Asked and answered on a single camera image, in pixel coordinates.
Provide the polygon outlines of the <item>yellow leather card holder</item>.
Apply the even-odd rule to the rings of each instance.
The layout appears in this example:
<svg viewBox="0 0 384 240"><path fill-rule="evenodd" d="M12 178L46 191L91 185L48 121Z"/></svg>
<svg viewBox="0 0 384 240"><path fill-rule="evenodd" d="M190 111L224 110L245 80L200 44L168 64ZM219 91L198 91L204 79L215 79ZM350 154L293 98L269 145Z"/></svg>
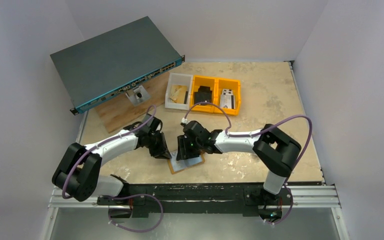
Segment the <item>yellow leather card holder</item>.
<svg viewBox="0 0 384 240"><path fill-rule="evenodd" d="M189 158L186 160L177 160L177 150L170 152L170 154L171 159L169 159L167 163L172 175L205 163L205 158L203 155L200 155L199 157L195 158Z"/></svg>

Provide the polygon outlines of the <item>black card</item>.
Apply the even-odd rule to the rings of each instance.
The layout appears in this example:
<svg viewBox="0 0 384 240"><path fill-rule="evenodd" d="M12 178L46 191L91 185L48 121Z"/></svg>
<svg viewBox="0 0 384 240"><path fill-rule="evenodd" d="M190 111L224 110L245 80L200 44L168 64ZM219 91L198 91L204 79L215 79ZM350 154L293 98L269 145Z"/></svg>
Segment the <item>black card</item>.
<svg viewBox="0 0 384 240"><path fill-rule="evenodd" d="M193 104L198 103L212 103L212 94L194 92L193 93Z"/></svg>
<svg viewBox="0 0 384 240"><path fill-rule="evenodd" d="M206 93L206 94L212 94L212 90L209 86L203 86L201 85L199 88L198 88L198 93Z"/></svg>

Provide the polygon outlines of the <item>white VIP card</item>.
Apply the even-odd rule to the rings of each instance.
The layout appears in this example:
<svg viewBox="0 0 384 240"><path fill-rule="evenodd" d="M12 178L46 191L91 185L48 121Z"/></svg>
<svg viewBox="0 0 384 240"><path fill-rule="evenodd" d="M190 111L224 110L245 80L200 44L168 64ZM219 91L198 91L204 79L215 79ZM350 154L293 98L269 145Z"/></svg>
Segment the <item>white VIP card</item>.
<svg viewBox="0 0 384 240"><path fill-rule="evenodd" d="M235 109L236 99L234 95L220 95L219 106L224 109Z"/></svg>

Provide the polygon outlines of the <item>gold cards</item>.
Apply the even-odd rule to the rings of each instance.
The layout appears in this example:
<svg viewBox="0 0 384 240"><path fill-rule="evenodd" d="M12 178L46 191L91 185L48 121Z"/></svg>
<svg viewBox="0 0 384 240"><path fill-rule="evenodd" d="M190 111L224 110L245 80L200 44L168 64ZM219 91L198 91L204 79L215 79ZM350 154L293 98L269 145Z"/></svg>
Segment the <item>gold cards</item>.
<svg viewBox="0 0 384 240"><path fill-rule="evenodd" d="M186 85L172 85L169 98L176 104L185 104L188 98L188 87Z"/></svg>

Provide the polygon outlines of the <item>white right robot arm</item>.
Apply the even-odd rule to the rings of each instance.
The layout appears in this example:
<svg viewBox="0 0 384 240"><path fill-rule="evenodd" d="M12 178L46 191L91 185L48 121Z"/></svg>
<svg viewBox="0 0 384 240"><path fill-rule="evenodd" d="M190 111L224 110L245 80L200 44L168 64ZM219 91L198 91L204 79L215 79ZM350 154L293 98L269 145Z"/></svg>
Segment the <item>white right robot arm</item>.
<svg viewBox="0 0 384 240"><path fill-rule="evenodd" d="M301 152L301 145L273 124L260 131L227 133L212 131L198 121L182 124L183 134L177 137L176 160L197 158L201 153L224 154L229 152L255 154L268 168L260 196L268 204L280 198L281 188L291 176Z"/></svg>

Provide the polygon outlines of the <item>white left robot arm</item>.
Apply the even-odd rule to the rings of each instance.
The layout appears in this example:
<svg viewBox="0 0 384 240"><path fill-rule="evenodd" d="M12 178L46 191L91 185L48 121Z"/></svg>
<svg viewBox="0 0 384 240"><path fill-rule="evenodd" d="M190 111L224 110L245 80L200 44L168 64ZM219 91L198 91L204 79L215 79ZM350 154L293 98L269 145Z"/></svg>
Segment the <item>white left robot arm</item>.
<svg viewBox="0 0 384 240"><path fill-rule="evenodd" d="M63 199L83 202L90 197L110 197L118 205L126 203L126 181L116 175L103 176L101 167L116 157L139 148L147 148L155 159L171 159L162 121L147 113L118 133L96 143L72 143L66 149L51 182L61 189Z"/></svg>

